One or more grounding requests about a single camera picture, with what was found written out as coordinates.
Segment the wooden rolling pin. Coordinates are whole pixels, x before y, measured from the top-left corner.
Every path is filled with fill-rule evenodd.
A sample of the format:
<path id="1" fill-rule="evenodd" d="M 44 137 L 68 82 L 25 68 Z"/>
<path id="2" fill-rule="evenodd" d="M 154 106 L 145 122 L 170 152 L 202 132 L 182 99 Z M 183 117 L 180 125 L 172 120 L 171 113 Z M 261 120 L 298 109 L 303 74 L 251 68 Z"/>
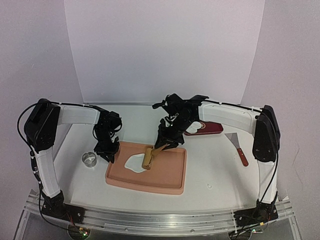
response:
<path id="1" fill-rule="evenodd" d="M 147 148 L 141 165 L 142 168 L 145 170 L 150 170 L 152 167 L 153 158 L 156 157 L 165 147 L 166 145 L 163 145 L 159 148 Z"/>

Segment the white dough piece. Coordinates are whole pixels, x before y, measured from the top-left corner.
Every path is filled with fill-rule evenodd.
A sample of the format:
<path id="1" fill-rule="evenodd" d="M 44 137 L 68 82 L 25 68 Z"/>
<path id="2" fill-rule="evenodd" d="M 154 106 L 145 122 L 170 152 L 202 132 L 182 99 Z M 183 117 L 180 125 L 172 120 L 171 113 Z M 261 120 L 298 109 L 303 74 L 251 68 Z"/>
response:
<path id="1" fill-rule="evenodd" d="M 144 161 L 145 154 L 134 154 L 130 156 L 124 164 L 124 167 L 128 170 L 131 170 L 134 173 L 142 173 L 145 169 L 142 167 Z"/>

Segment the pink plastic tray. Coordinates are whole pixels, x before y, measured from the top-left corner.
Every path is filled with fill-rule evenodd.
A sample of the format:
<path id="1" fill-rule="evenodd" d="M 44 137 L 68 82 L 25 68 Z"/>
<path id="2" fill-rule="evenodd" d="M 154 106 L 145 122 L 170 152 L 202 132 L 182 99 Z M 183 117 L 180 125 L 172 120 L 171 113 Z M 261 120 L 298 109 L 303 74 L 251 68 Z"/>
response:
<path id="1" fill-rule="evenodd" d="M 145 154 L 150 145 L 121 141 L 114 163 L 110 163 L 105 173 L 107 184 L 129 190 L 181 195 L 184 192 L 187 150 L 172 148 L 161 151 L 152 161 L 151 169 L 135 173 L 125 168 L 128 158 Z"/>

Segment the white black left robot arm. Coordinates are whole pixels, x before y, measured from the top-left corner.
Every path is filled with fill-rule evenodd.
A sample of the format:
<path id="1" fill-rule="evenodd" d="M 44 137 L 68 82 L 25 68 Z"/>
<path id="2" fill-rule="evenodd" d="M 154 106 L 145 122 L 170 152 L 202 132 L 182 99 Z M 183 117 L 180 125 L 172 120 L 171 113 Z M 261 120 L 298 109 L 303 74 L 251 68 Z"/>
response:
<path id="1" fill-rule="evenodd" d="M 120 149 L 116 133 L 122 128 L 118 113 L 96 105 L 54 102 L 41 98 L 27 107 L 32 110 L 19 136 L 30 149 L 31 169 L 39 186 L 40 215 L 68 221 L 83 222 L 85 209 L 65 203 L 54 166 L 53 146 L 60 125 L 92 125 L 97 143 L 93 151 L 109 163 L 114 163 Z"/>

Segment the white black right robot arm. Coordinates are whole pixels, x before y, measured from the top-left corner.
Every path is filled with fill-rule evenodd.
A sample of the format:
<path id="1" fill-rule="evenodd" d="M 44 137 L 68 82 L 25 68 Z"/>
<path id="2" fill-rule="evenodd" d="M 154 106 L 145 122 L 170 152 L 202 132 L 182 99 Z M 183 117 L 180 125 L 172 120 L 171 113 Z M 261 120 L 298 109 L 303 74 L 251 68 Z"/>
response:
<path id="1" fill-rule="evenodd" d="M 257 163 L 258 196 L 256 206 L 238 210 L 234 216 L 239 227 L 263 225 L 276 220 L 278 198 L 277 178 L 281 133 L 274 109 L 247 107 L 239 104 L 218 102 L 205 95 L 183 99 L 176 93 L 169 94 L 153 109 L 166 112 L 158 125 L 156 142 L 151 151 L 156 153 L 183 145 L 183 134 L 195 123 L 217 123 L 228 127 L 226 138 L 241 144 L 247 140 L 252 157 Z"/>

